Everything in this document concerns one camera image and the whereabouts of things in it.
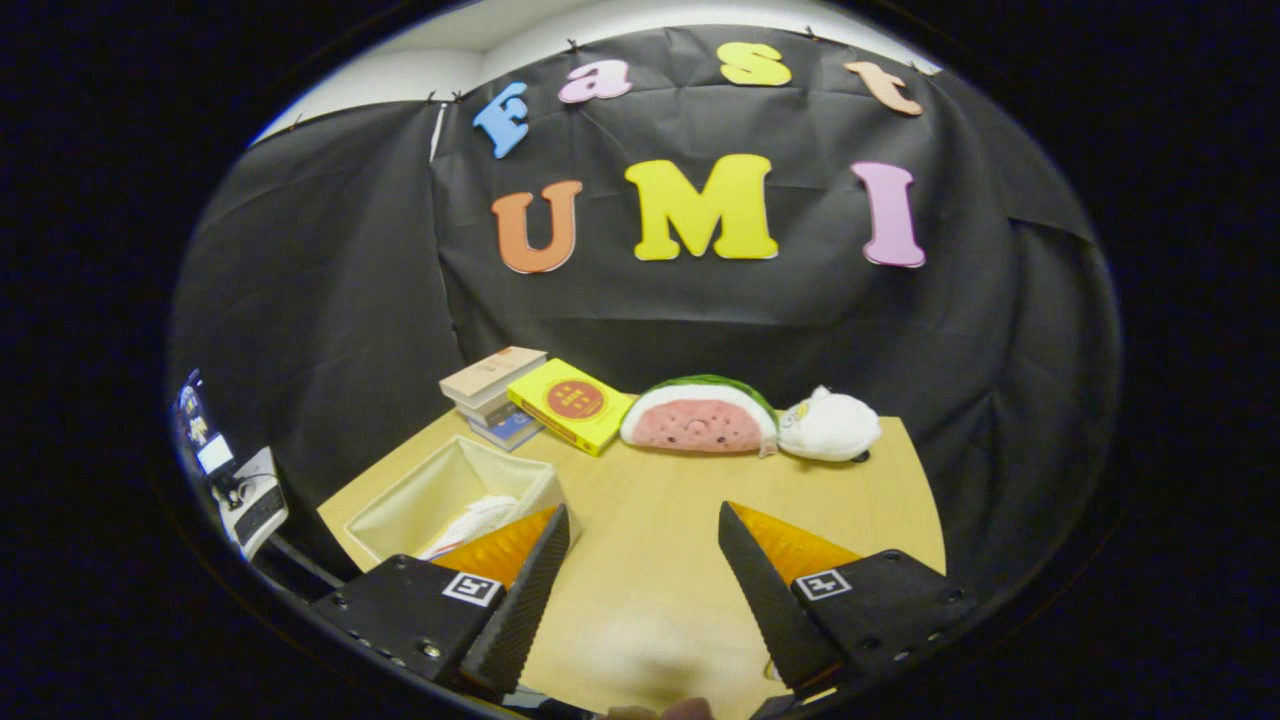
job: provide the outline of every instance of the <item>green watermelon rind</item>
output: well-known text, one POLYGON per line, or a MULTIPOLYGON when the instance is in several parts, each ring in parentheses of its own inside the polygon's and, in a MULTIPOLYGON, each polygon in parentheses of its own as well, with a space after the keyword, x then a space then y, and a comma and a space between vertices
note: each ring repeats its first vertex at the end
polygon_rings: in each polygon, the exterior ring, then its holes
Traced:
POLYGON ((669 380, 663 380, 653 386, 652 388, 644 391, 641 397, 644 395, 649 395, 655 389, 672 386, 727 386, 733 389, 741 391, 744 395, 754 400, 756 405, 764 407, 764 410, 769 414, 769 418, 773 418, 774 429, 777 429, 778 427, 778 414, 776 410, 773 410, 773 406, 769 405, 769 401, 765 400, 763 395, 760 395, 754 387, 744 382, 735 380, 732 378, 726 378, 724 375, 704 374, 704 375, 685 375, 682 378, 672 378, 669 380))

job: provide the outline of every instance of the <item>desk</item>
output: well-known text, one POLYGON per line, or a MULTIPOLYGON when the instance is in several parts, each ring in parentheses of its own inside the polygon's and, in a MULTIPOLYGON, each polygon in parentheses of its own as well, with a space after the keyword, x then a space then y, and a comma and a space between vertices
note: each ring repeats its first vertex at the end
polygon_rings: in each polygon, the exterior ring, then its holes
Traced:
MULTIPOLYGON (((859 555, 896 547, 945 574, 933 493, 906 428, 897 418, 881 418, 881 425, 863 464, 681 455, 622 441, 591 457, 550 430, 530 438, 515 455, 556 464, 581 537, 556 579, 521 684, 595 712, 662 710, 703 696, 723 720, 786 694, 765 676, 764 641, 721 555, 721 502, 774 515, 859 555)), ((348 509, 362 507, 454 434, 476 438, 456 410, 321 505, 338 542, 352 546, 342 532, 348 509)))

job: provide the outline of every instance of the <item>white wall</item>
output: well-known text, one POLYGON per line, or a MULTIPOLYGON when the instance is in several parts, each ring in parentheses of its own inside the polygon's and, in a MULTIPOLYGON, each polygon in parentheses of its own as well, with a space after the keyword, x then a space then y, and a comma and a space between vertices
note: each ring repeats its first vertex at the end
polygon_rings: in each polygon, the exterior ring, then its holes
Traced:
POLYGON ((319 83, 257 137, 335 110, 393 100, 452 97, 568 47, 660 27, 744 24, 804 32, 914 63, 927 58, 813 0, 484 0, 421 23, 319 83))

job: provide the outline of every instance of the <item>black fabric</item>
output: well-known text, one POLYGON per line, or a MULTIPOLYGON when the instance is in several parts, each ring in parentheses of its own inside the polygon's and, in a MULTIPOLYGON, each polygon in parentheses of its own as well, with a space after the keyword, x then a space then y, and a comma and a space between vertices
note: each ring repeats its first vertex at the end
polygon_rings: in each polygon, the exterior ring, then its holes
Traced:
POLYGON ((718 373, 780 407, 822 383, 902 418, 948 574, 983 600, 1015 592, 1070 533, 1116 414, 1115 299, 1052 161, 964 81, 782 31, 675 28, 495 78, 448 106, 428 163, 438 113, 388 104, 266 140, 193 241, 173 373, 202 369, 233 447, 271 445, 308 511, 449 406, 439 378, 513 343, 623 391, 718 373), (730 83, 716 56, 730 41, 772 45, 794 78, 730 83), (571 69, 614 58, 630 63, 628 94, 557 99, 571 69), (842 67, 852 60, 902 78, 924 114, 886 108, 842 67), (529 85, 529 136, 498 160, 472 119, 515 81, 529 85), (778 256, 636 260, 626 169, 672 160, 701 188, 741 152, 772 161, 778 256), (863 258, 855 161, 913 173, 923 268, 863 258), (540 192, 566 179, 584 184, 573 255, 550 273, 509 270, 493 201, 532 193, 529 237, 545 245, 540 192))
POLYGON ((462 366, 425 172, 438 115, 360 108, 253 146, 178 279, 170 378, 201 369, 238 457, 271 447, 282 534, 339 575, 315 509, 449 407, 438 380, 462 366))
POLYGON ((760 28, 659 29, 596 42, 494 79, 444 127, 431 164, 449 306, 467 356, 504 345, 561 355, 621 389, 719 373, 785 407, 823 383, 901 416, 933 486, 948 573, 1011 593, 1070 532, 1101 471, 1116 414, 1120 331, 1103 256, 1066 182, 1016 123, 966 83, 859 49, 760 28), (719 73, 723 42, 765 42, 786 87, 719 73), (631 64, 621 97, 568 106, 581 64, 631 64), (842 64, 870 60, 925 111, 872 97, 842 64), (529 136, 506 158, 471 119, 529 85, 529 136), (768 158, 778 256, 686 250, 637 261, 640 206, 623 177, 668 159, 699 190, 723 155, 768 158), (910 170, 916 270, 868 263, 854 161, 910 170), (534 246, 550 237, 540 191, 582 182, 577 245, 559 269, 521 275, 498 255, 490 205, 535 196, 534 246))

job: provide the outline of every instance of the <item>white plush toy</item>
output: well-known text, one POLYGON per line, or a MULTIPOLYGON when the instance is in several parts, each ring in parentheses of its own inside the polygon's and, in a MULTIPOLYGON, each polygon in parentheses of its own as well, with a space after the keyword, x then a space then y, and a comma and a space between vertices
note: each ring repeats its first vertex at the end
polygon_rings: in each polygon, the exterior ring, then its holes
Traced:
POLYGON ((782 416, 778 447, 812 460, 861 462, 879 433, 879 416, 865 402, 818 386, 782 416))

